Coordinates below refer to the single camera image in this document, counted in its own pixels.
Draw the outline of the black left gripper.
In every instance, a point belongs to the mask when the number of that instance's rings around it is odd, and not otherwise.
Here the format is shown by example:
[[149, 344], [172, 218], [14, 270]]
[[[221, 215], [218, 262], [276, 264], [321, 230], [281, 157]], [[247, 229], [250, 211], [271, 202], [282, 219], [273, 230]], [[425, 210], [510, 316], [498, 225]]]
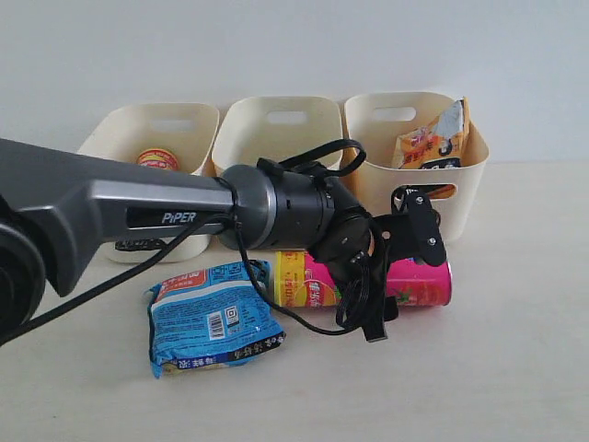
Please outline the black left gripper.
[[338, 328], [312, 331], [341, 336], [360, 329], [367, 342], [384, 341], [387, 248], [377, 222], [365, 215], [338, 215], [308, 253], [326, 266], [341, 294], [335, 314]]

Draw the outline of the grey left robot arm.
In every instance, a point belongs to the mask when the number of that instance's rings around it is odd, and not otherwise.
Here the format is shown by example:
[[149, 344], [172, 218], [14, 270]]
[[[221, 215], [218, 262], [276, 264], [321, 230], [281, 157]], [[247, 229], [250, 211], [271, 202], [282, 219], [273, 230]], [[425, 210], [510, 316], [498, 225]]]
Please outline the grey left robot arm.
[[337, 334], [361, 330], [369, 342], [384, 339], [386, 323], [398, 316], [386, 294], [389, 248], [380, 222], [341, 182], [364, 158], [356, 141], [339, 139], [207, 178], [3, 140], [2, 341], [55, 319], [36, 313], [47, 286], [64, 298], [64, 314], [133, 278], [128, 271], [74, 295], [102, 244], [163, 239], [138, 265], [143, 272], [202, 234], [241, 254], [308, 251], [342, 292]]

